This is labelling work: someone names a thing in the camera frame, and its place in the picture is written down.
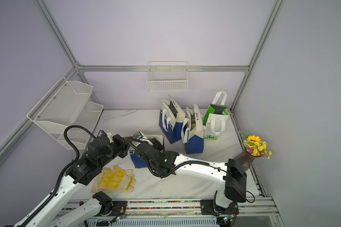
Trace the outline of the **blue beige tote bag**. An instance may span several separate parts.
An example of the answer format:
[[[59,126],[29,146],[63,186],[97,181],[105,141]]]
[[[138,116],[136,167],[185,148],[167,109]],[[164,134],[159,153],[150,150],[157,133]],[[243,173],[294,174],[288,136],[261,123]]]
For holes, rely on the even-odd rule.
[[[159,126],[164,132],[170,144],[181,140],[181,131],[186,114],[182,107],[169,95],[169,100],[162,100]]]
[[[148,138],[148,141],[146,141],[149,145],[153,145],[150,140],[152,138],[157,138],[159,141],[163,140],[162,144],[164,145],[164,138],[162,135],[145,135]],[[135,153],[135,150],[133,148],[129,149],[130,152],[130,158],[135,166],[135,168],[146,168],[146,163],[140,158],[139,155]]]
[[[187,154],[199,154],[204,150],[204,129],[199,106],[194,104],[193,110],[186,109],[186,117],[182,124],[181,140]]]

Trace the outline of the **green white takeout bag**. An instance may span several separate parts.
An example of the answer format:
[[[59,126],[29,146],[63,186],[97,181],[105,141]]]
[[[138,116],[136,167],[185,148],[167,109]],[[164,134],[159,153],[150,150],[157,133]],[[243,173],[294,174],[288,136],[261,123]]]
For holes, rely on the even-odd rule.
[[[229,118],[226,103],[227,94],[224,91],[217,92],[212,103],[209,105],[203,120],[204,139],[217,140],[225,131],[226,121]]]

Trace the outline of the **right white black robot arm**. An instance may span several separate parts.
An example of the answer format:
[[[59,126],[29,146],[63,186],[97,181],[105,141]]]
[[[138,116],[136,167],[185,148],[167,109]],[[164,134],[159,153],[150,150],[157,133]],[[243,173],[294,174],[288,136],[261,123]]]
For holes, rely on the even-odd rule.
[[[146,163],[148,170],[155,177],[190,175],[220,184],[221,189],[215,195],[215,204],[218,207],[228,208],[232,202],[255,202],[254,195],[253,200],[247,199],[247,194],[251,194],[246,189],[247,174],[237,160],[208,162],[174,151],[159,151],[148,142],[133,137],[126,137],[125,142],[135,150],[136,155]]]

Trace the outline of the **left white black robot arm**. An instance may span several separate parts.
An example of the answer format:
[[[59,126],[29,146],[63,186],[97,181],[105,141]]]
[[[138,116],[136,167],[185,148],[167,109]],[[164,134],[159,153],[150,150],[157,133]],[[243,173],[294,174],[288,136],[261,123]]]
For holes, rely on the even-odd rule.
[[[69,139],[70,129],[78,128],[88,133],[93,141],[80,157],[79,149]],[[54,189],[25,218],[17,222],[15,227],[46,227],[52,222],[62,208],[86,185],[88,185],[104,166],[117,157],[124,158],[128,154],[129,141],[120,135],[112,140],[105,132],[98,137],[88,129],[79,125],[71,125],[64,130],[66,142],[74,149],[76,157],[60,172]]]

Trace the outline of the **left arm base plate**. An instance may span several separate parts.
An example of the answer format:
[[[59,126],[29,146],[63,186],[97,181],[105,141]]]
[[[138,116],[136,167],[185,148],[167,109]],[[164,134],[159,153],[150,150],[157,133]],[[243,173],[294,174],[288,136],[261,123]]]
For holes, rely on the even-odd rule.
[[[106,205],[105,208],[101,208],[97,217],[116,217],[125,214],[127,209],[127,201],[112,201],[111,205]]]

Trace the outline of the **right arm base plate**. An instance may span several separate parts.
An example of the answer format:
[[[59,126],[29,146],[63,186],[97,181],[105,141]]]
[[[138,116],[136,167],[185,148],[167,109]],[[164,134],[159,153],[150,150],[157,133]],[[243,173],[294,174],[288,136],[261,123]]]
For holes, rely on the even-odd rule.
[[[221,216],[221,215],[238,215],[239,210],[234,202],[232,202],[229,207],[222,208],[216,205],[214,200],[200,200],[200,209],[202,215],[212,215],[212,216]]]

